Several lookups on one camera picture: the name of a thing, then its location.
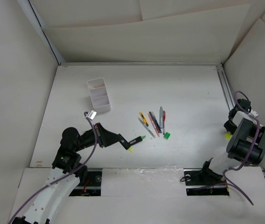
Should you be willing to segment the yellow highlighter cap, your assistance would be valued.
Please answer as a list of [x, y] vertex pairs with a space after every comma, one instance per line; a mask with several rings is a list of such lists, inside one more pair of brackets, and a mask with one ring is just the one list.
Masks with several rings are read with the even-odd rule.
[[226, 134], [225, 134], [225, 138], [226, 138], [227, 140], [230, 140], [231, 137], [232, 137], [232, 135], [231, 135], [230, 133], [226, 133]]

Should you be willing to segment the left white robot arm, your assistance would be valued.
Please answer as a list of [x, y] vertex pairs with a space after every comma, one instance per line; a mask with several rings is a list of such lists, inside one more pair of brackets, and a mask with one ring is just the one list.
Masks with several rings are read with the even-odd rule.
[[86, 163], [81, 163], [80, 150], [88, 147], [104, 148], [120, 143], [125, 150], [131, 144], [121, 135], [103, 128], [100, 123], [80, 134], [74, 127], [62, 133], [60, 147], [43, 187], [30, 196], [12, 215], [10, 224], [52, 224], [65, 200], [77, 185], [87, 181]]

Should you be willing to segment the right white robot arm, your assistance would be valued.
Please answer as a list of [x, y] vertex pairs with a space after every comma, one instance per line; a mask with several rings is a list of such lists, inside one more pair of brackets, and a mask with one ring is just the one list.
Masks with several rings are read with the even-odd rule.
[[252, 112], [249, 100], [238, 99], [223, 125], [231, 134], [231, 140], [226, 148], [230, 159], [243, 162], [250, 147], [253, 146], [246, 166], [258, 165], [265, 156], [265, 126], [257, 123], [256, 114], [253, 115]]

